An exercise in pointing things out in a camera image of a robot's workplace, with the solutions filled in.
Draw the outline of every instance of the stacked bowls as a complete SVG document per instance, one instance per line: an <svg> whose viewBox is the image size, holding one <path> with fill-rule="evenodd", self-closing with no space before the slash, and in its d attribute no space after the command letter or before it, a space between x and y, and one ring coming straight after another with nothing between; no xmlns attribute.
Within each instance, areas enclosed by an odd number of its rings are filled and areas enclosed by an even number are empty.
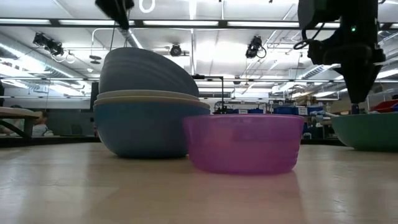
<svg viewBox="0 0 398 224"><path fill-rule="evenodd" d="M182 120L210 114L193 78L157 53L123 47L107 54L95 123L105 146L130 158L184 157Z"/></svg>
<svg viewBox="0 0 398 224"><path fill-rule="evenodd" d="M153 90L101 93L94 104L99 138L120 157L185 157L182 121L210 114L210 106L191 95Z"/></svg>

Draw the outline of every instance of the beige bowl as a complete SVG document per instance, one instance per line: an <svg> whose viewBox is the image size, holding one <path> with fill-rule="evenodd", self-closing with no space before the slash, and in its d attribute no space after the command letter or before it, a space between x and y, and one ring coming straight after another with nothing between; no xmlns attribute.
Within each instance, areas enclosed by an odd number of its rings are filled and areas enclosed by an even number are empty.
<svg viewBox="0 0 398 224"><path fill-rule="evenodd" d="M176 93L172 91L160 91L160 90L118 90L118 91L109 91L105 93L100 93L97 96L97 100L109 98L109 97L119 97L119 96L161 96L161 97L173 97L173 98L182 98L187 100L199 100L199 98L184 94L184 93Z"/></svg>
<svg viewBox="0 0 398 224"><path fill-rule="evenodd" d="M133 103L133 102L143 102L143 101L185 103L189 105L195 105L202 108L210 109L210 105L198 100L188 100L183 98L164 97L164 96L116 96L116 97L109 97L109 98L96 100L94 102L94 105L108 104L108 103Z"/></svg>

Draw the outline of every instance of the wooden table surface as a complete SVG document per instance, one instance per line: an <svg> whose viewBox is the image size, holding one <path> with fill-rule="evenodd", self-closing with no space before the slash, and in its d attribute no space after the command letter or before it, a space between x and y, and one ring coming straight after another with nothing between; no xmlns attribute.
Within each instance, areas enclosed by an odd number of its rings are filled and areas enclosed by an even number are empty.
<svg viewBox="0 0 398 224"><path fill-rule="evenodd" d="M100 143L1 149L0 223L398 223L398 154L302 146L293 172L248 177Z"/></svg>

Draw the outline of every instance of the person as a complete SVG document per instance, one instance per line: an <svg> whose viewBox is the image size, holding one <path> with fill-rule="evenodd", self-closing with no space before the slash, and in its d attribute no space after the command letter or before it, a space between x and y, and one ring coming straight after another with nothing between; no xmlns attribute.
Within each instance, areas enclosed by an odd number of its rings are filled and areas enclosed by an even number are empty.
<svg viewBox="0 0 398 224"><path fill-rule="evenodd" d="M53 136L53 132L46 125L49 114L46 111L40 111L40 116L35 121L32 130L32 137Z"/></svg>
<svg viewBox="0 0 398 224"><path fill-rule="evenodd" d="M19 108L19 109L22 109L22 107L19 106L19 105L12 105L11 108ZM14 125L16 128L20 129L21 131L24 130L24 122L25 122L24 119L3 119L3 121L5 121L5 122L7 122L7 123L9 123L9 124ZM1 130L1 132L2 132L3 134L14 134L14 132L11 131L11 130L8 129L8 128L3 128L3 129Z"/></svg>

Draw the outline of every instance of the green bowl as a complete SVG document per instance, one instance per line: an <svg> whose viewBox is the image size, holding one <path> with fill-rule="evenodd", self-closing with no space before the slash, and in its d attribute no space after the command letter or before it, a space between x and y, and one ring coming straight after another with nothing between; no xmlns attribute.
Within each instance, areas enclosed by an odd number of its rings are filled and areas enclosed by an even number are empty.
<svg viewBox="0 0 398 224"><path fill-rule="evenodd" d="M398 113L339 116L331 123L346 146L362 151L398 152Z"/></svg>

